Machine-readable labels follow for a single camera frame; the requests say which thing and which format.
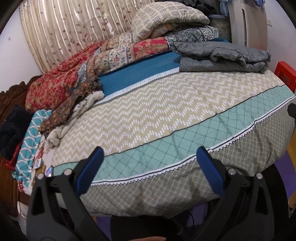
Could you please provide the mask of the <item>grey puffer jacket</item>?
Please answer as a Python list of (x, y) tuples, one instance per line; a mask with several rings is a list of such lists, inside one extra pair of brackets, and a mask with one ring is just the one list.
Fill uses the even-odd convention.
[(171, 50), (181, 55), (181, 72), (264, 73), (271, 59), (265, 50), (213, 41), (173, 42)]

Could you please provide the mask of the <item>cream fleece blanket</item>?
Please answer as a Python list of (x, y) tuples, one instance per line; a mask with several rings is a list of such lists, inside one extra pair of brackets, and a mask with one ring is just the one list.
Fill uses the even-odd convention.
[(93, 104), (104, 98), (104, 93), (102, 90), (93, 91), (90, 95), (85, 97), (82, 101), (74, 106), (71, 111), (70, 117), (66, 120), (66, 123), (59, 125), (51, 130), (51, 132), (46, 137), (48, 146), (52, 149), (59, 146), (61, 139), (66, 135), (66, 133), (72, 128), (74, 123), (84, 114), (88, 109), (90, 109)]

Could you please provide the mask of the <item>patterned beige teal bedsheet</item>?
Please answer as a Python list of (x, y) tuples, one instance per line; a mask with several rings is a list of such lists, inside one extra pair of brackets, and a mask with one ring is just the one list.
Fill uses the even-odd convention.
[(295, 95), (276, 75), (184, 72), (180, 60), (166, 52), (101, 75), (105, 98), (55, 149), (54, 175), (104, 150), (81, 196), (91, 214), (163, 215), (214, 199), (196, 160), (200, 146), (250, 175), (285, 153)]

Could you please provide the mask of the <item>teal white patterned pillow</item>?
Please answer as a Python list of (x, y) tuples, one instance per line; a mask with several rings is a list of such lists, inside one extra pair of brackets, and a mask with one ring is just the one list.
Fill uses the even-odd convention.
[(41, 126), (41, 123), (51, 115), (51, 113), (52, 111), (50, 109), (41, 109), (33, 114), (18, 153), (15, 171), (11, 173), (12, 177), (21, 182), (26, 188), (28, 188), (31, 180), (32, 164), (42, 136), (39, 132), (39, 127)]

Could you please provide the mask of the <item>dark navy garment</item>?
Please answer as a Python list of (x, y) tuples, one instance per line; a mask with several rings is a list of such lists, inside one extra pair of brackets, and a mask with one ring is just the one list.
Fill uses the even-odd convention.
[(1, 155), (8, 161), (13, 158), (17, 145), (25, 137), (32, 114), (15, 105), (1, 125)]

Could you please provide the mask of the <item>red floral patchwork quilt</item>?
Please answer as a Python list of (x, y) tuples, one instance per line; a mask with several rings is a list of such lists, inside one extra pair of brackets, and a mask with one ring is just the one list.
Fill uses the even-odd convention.
[(69, 121), (75, 105), (91, 92), (103, 89), (98, 79), (100, 75), (169, 51), (172, 42), (206, 42), (219, 36), (217, 28), (206, 25), (177, 28), (166, 35), (139, 42), (132, 40), (132, 32), (126, 32), (92, 44), (38, 78), (29, 87), (25, 108), (29, 112), (54, 111), (39, 128), (41, 133), (50, 133)]

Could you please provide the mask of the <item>carved wooden headboard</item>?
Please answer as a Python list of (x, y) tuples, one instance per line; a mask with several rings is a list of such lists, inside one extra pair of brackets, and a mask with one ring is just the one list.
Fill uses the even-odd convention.
[(40, 76), (34, 76), (29, 83), (13, 85), (1, 92), (1, 210), (7, 215), (18, 215), (19, 190), (11, 172), (15, 170), (16, 159), (30, 123), (25, 111), (25, 100), (31, 84)]

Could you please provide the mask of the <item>red box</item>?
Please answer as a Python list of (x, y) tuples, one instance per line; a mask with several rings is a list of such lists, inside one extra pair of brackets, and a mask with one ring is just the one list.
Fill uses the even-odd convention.
[(296, 72), (288, 63), (285, 61), (278, 62), (274, 74), (295, 93)]

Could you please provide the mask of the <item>beige leaf print curtain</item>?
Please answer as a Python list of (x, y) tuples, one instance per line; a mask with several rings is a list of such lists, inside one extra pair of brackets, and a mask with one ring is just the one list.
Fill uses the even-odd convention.
[(27, 43), (42, 73), (87, 46), (131, 29), (142, 0), (23, 1), (20, 17)]

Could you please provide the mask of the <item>folded cream dotted comforter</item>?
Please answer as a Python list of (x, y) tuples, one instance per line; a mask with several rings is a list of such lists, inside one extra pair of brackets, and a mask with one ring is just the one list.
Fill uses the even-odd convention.
[(200, 10), (174, 1), (160, 1), (144, 5), (132, 20), (132, 39), (140, 42), (157, 38), (174, 29), (179, 23), (208, 25), (210, 20)]

